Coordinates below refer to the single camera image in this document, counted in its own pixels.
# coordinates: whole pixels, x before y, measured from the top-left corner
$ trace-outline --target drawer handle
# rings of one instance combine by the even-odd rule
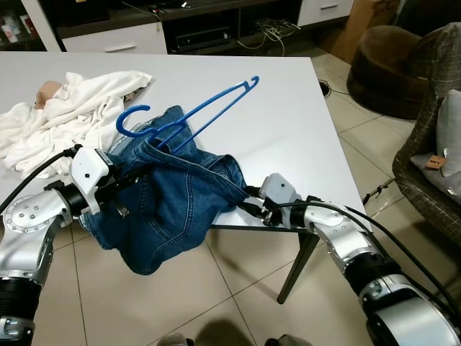
[[[133,49],[133,48],[136,48],[135,44],[119,45],[118,47],[105,48],[104,52],[115,53],[115,52],[120,52],[121,50],[127,50],[127,49]]]
[[[338,7],[338,4],[328,4],[320,6],[320,9],[333,9],[334,7]]]

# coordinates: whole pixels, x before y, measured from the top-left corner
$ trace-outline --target table leg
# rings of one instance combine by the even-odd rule
[[[305,264],[308,262],[309,257],[312,255],[320,240],[316,234],[298,234],[298,236],[300,239],[300,251],[297,253],[290,274],[288,274],[279,296],[277,297],[279,304],[283,304],[287,300],[297,278],[300,276]]]

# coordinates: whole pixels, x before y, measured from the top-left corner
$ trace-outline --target cable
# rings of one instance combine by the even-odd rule
[[[151,16],[155,16],[155,17],[157,17],[157,19],[159,20],[159,22],[162,23],[161,18],[160,18],[156,13],[149,12],[149,11],[144,11],[143,9],[140,9],[139,7],[136,7],[136,6],[127,4],[127,3],[124,2],[124,1],[121,1],[121,3],[124,4],[125,6],[128,6],[128,7],[131,7],[132,9],[135,9],[136,11],[138,11],[138,12],[140,12],[140,13],[144,13],[144,14],[149,14],[149,15],[151,15]]]
[[[300,202],[293,202],[293,203],[283,203],[283,204],[276,204],[275,206],[278,208],[283,208],[283,207],[295,207],[298,205],[306,205],[306,206],[313,206],[313,207],[321,207],[325,209],[330,209],[333,211],[336,211],[337,213],[340,213],[347,218],[351,219],[353,222],[355,222],[360,228],[362,228],[364,231],[367,232],[368,237],[372,240],[373,244],[377,247],[377,249],[381,252],[381,254],[384,257],[390,258],[388,252],[385,250],[384,247],[382,247],[381,243],[376,239],[375,235],[367,228],[365,225],[359,221],[355,216],[347,213],[346,211],[330,204],[322,203],[322,202],[305,202],[305,201],[300,201]]]
[[[264,39],[262,40],[261,44],[258,46],[258,47],[247,47],[246,45],[244,45],[242,42],[240,42],[239,40],[237,40],[237,43],[239,45],[241,45],[242,47],[246,48],[246,49],[260,49],[260,47],[262,47],[262,45],[264,44],[264,42],[266,42],[266,35],[264,35]]]
[[[282,45],[282,57],[285,56],[285,44],[282,42],[282,38],[292,35],[296,29],[301,30],[300,27],[287,20],[260,19],[255,24],[264,34],[262,43],[257,47],[247,47],[240,41],[237,41],[237,43],[247,49],[259,49],[266,41],[266,38],[269,38],[272,42],[280,42]]]
[[[283,58],[283,57],[285,56],[285,45],[283,44],[282,39],[280,39],[279,42],[280,42],[280,44],[282,45],[282,49],[283,49],[283,51],[282,51],[282,58]]]
[[[407,278],[408,281],[410,281],[411,285],[420,290],[430,301],[435,302],[435,304],[437,304],[439,308],[448,315],[453,324],[456,322],[457,319],[455,313],[443,301],[441,301],[439,297],[431,293],[427,288],[422,286],[422,284],[414,280],[411,276],[408,276],[404,272],[402,272],[402,274]]]
[[[368,201],[370,200],[371,197],[377,194],[376,198],[378,198],[381,195],[381,192],[383,189],[387,189],[390,185],[391,182],[393,182],[395,179],[389,179],[387,182],[385,182],[382,185],[378,185],[376,189],[374,189],[372,192],[367,193],[367,195],[363,198],[362,204],[366,205]]]
[[[59,154],[51,157],[50,159],[43,162],[39,167],[34,169],[34,171],[29,174],[29,176],[22,180],[21,183],[13,190],[12,193],[6,198],[6,200],[0,205],[0,213],[3,213],[6,207],[10,205],[13,199],[29,184],[42,170],[50,166],[53,162],[59,160],[61,157],[74,157],[76,152],[81,148],[80,144],[76,144],[73,148],[66,149]]]
[[[323,79],[319,79],[318,82],[321,84],[321,86],[322,86],[322,84],[323,84],[323,85],[324,85],[323,88],[326,89],[326,90],[324,91],[323,88],[322,88],[322,92],[323,92],[323,96],[324,96],[324,97],[330,96],[330,93],[331,93],[331,92],[335,92],[335,93],[337,93],[337,94],[343,94],[343,95],[351,96],[350,94],[348,94],[348,93],[346,93],[346,92],[338,92],[337,90],[332,89],[331,86],[330,86],[330,84],[328,84],[328,82],[325,81],[325,80],[323,80]]]
[[[456,320],[458,323],[458,326],[461,326],[461,313],[460,309],[458,308],[458,305],[456,304],[455,300],[451,295],[448,293],[446,288],[423,266],[422,263],[420,263],[416,257],[413,256],[413,254],[408,250],[389,230],[387,230],[384,226],[382,226],[380,223],[375,221],[374,219],[370,218],[368,215],[365,215],[363,213],[360,213],[358,210],[355,210],[351,207],[346,207],[347,210],[353,212],[354,214],[364,218],[365,220],[369,221],[376,227],[378,227],[386,236],[389,237],[390,240],[392,240],[395,245],[397,245],[400,250],[415,264],[415,266],[422,271],[425,276],[434,284],[434,286],[439,290],[439,292],[447,299],[448,304],[452,307],[452,310],[454,311],[456,315]]]

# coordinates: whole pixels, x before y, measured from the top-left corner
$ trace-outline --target blue plastic hanger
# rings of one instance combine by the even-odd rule
[[[227,111],[229,108],[231,108],[232,106],[234,106],[235,103],[237,103],[242,97],[244,97],[246,94],[248,94],[259,82],[259,77],[258,76],[254,76],[252,79],[253,81],[253,84],[250,85],[247,81],[242,81],[241,83],[235,85],[235,86],[232,86],[231,88],[229,89],[226,89],[224,90],[223,92],[220,92],[219,94],[213,96],[212,98],[210,98],[208,101],[205,101],[203,102],[201,105],[195,107],[193,110],[191,110],[190,112],[188,112],[186,115],[184,115],[181,119],[178,119],[172,123],[169,123],[169,124],[166,124],[160,128],[148,128],[146,130],[143,130],[141,132],[131,132],[131,131],[128,131],[126,130],[124,127],[123,127],[123,122],[125,121],[125,119],[128,117],[128,115],[130,115],[131,113],[134,113],[134,112],[137,112],[139,110],[150,110],[151,107],[149,107],[148,105],[138,105],[138,106],[132,106],[130,108],[128,108],[126,111],[124,111],[122,114],[120,114],[120,116],[118,117],[117,119],[117,122],[116,122],[116,127],[117,127],[117,130],[118,132],[120,132],[121,134],[123,135],[126,135],[128,137],[141,137],[141,136],[145,136],[149,133],[151,133],[151,137],[152,139],[154,139],[159,133],[165,131],[166,129],[168,128],[171,128],[173,126],[178,126],[179,128],[174,131],[170,136],[168,136],[168,138],[164,139],[159,145],[157,145],[157,149],[160,149],[160,148],[163,148],[165,146],[166,143],[168,143],[174,136],[176,136],[178,133],[180,133],[185,127],[186,127],[186,121],[187,119],[189,119],[191,116],[193,116],[195,113],[199,112],[201,109],[205,108],[206,106],[208,106],[209,104],[213,103],[214,101],[216,101],[217,99],[220,99],[221,97],[229,94],[230,92],[233,92],[234,90],[237,90],[241,87],[244,87],[245,90],[236,98],[234,99],[229,105],[227,105],[226,107],[224,107],[223,110],[221,110],[217,115],[215,115],[213,118],[211,118],[206,124],[204,124],[196,133],[192,134],[192,136],[190,136],[188,139],[186,139],[183,143],[179,144],[179,146],[177,146],[175,149],[173,149],[173,151],[171,152],[172,154],[176,153],[180,148],[182,148],[183,146],[185,146],[186,144],[188,144],[192,139],[194,139],[195,137],[197,137],[204,129],[206,129],[213,121],[215,121],[216,119],[218,119],[225,111]]]

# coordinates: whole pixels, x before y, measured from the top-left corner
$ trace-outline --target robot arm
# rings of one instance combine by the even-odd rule
[[[280,174],[267,177],[254,194],[264,200],[259,215],[265,225],[306,228],[325,241],[331,258],[359,296],[375,345],[461,345],[448,319],[382,253],[372,230],[345,216],[347,208],[312,196],[307,203],[301,201]],[[280,207],[284,203],[292,206]]]
[[[54,182],[44,192],[15,200],[4,211],[0,345],[31,345],[33,319],[53,261],[55,235],[72,222],[73,216],[99,212],[108,190],[116,192],[119,186],[133,181],[110,182],[113,169],[102,152],[80,148],[71,164],[73,183]]]

